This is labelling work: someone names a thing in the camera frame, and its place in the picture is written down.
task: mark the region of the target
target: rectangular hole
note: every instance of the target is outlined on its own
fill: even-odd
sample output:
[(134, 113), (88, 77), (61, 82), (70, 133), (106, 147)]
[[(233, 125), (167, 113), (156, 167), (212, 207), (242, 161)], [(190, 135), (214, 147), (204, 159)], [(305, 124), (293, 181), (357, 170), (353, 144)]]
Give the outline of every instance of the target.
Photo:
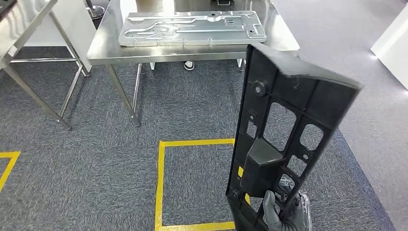
[(313, 124), (307, 124), (300, 136), (300, 143), (308, 150), (313, 151), (318, 148), (318, 145), (323, 139), (323, 131)]
[(297, 158), (295, 155), (293, 155), (291, 157), (291, 159), (289, 160), (289, 163), (288, 163), (288, 167), (294, 173), (296, 173), (296, 175), (298, 177), (302, 175), (302, 173), (305, 170), (306, 166), (307, 166), (307, 164), (303, 160)]
[(258, 128), (256, 127), (255, 124), (252, 123), (252, 121), (248, 121), (248, 127), (246, 128), (246, 134), (248, 134), (250, 137), (255, 139), (257, 129)]
[(259, 197), (249, 197), (249, 201), (251, 202), (251, 207), (255, 212), (258, 212), (259, 208), (261, 207), (263, 198)]
[(272, 103), (269, 110), (264, 138), (279, 151), (285, 149), (296, 122), (296, 115), (279, 103)]

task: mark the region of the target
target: table top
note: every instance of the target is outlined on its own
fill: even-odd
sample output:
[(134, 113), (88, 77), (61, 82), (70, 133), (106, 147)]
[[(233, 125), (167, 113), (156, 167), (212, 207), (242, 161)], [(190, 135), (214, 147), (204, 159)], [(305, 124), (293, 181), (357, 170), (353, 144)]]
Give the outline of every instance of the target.
[(297, 51), (299, 45), (269, 0), (111, 0), (88, 51), (92, 65), (240, 59), (247, 45), (122, 47), (118, 43), (123, 22), (134, 12), (256, 11), (268, 37), (264, 44), (279, 51)]
[(0, 21), (0, 68), (24, 46), (57, 0), (18, 0)]

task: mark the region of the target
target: metal plate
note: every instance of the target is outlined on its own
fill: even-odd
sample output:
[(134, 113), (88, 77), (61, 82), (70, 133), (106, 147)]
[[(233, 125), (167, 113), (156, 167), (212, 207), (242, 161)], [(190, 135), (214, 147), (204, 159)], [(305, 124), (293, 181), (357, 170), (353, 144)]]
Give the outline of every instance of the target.
[(264, 42), (255, 11), (130, 13), (118, 42), (127, 47), (228, 45)]

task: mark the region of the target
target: stainless steel table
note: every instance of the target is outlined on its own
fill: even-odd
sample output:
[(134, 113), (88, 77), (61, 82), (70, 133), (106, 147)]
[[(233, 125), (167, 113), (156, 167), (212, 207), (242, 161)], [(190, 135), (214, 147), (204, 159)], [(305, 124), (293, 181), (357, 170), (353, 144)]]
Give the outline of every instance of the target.
[[(280, 51), (297, 51), (299, 45), (271, 0), (235, 0), (231, 5), (218, 5), (215, 0), (111, 0), (88, 51), (92, 65), (105, 65), (136, 125), (135, 114), (141, 63), (237, 59), (246, 56), (247, 45), (206, 45), (168, 47), (121, 47), (117, 41), (123, 21), (130, 12), (192, 12), (254, 10), (265, 29), (264, 43)], [(115, 73), (113, 64), (139, 63), (133, 102), (130, 104)]]
[[(55, 120), (60, 122), (66, 129), (71, 127), (63, 120), (64, 112), (71, 94), (77, 83), (78, 77), (82, 72), (85, 76), (89, 72), (83, 68), (83, 63), (78, 56), (71, 41), (68, 39), (64, 29), (58, 22), (54, 13), (51, 11), (57, 0), (18, 0), (11, 8), (7, 15), (0, 21), (0, 69), (10, 75), (29, 95), (31, 95)], [(31, 87), (21, 79), (18, 73), (10, 66), (13, 57), (20, 51), (27, 40), (34, 33), (36, 28), (42, 23), (42, 20), (49, 15), (64, 38), (67, 48), (73, 54), (74, 59), (35, 59), (34, 62), (59, 62), (59, 61), (76, 61), (78, 71), (75, 74), (71, 87), (64, 100), (62, 108), (59, 113), (55, 112), (42, 98), (40, 98)], [(20, 63), (31, 62), (29, 59), (19, 60)]]

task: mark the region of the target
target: white wall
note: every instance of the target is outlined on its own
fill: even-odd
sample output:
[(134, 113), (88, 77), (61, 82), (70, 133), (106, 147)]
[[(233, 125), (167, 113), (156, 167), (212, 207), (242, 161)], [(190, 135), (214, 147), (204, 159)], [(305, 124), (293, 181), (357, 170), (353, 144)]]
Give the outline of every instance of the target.
[[(52, 11), (89, 71), (92, 66), (87, 60), (87, 52), (96, 29), (85, 7), (83, 0), (58, 0)], [(25, 46), (66, 46), (66, 44), (47, 16)]]
[(375, 42), (371, 50), (408, 89), (408, 4)]

